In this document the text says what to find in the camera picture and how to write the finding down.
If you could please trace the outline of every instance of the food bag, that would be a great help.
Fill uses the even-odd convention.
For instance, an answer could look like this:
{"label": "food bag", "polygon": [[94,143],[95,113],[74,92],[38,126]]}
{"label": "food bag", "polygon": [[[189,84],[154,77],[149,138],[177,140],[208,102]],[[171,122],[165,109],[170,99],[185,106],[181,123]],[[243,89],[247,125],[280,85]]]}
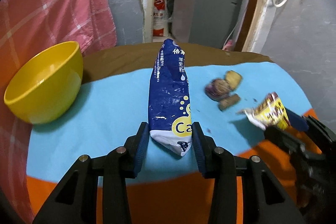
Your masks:
{"label": "food bag", "polygon": [[285,130],[290,126],[286,109],[276,92],[268,93],[257,108],[246,108],[240,112],[244,112],[249,121],[262,130],[270,126]]}
{"label": "food bag", "polygon": [[166,39],[150,80],[148,122],[151,137],[183,156],[191,147],[191,116],[184,51]]}

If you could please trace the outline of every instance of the blue milk powder bag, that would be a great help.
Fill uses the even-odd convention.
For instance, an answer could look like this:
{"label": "blue milk powder bag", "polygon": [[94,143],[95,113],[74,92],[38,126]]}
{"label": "blue milk powder bag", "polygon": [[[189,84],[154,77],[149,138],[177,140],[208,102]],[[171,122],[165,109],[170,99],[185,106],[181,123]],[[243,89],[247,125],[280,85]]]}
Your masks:
{"label": "blue milk powder bag", "polygon": [[148,100],[151,137],[183,156],[190,149],[191,116],[184,51],[166,39],[153,68]]}

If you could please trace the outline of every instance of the refrigerator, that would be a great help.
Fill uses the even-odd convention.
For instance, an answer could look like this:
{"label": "refrigerator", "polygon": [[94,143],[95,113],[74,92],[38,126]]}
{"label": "refrigerator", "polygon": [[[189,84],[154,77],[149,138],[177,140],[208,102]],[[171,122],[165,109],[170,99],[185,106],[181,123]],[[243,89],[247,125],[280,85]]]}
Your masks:
{"label": "refrigerator", "polygon": [[172,35],[177,42],[222,48],[235,27],[242,0],[174,0]]}

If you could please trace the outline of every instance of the rice bag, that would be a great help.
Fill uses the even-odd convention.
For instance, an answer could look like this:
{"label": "rice bag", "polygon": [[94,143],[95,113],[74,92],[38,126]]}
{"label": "rice bag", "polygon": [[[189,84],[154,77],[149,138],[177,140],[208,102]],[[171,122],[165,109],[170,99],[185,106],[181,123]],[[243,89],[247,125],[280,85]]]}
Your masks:
{"label": "rice bag", "polygon": [[153,36],[168,36],[168,10],[166,0],[155,0],[154,2]]}
{"label": "rice bag", "polygon": [[172,39],[163,42],[152,71],[148,100],[151,137],[180,156],[192,144],[184,54]]}

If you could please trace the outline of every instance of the checkered towel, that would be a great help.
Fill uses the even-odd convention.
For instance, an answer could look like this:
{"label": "checkered towel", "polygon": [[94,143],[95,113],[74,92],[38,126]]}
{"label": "checkered towel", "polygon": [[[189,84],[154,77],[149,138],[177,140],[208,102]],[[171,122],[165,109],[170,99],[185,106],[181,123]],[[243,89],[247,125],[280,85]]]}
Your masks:
{"label": "checkered towel", "polygon": [[52,45],[77,41],[86,55],[114,47],[117,37],[107,0],[1,0],[0,15],[0,186],[31,223],[26,188],[31,125],[4,105],[5,89],[24,63]]}

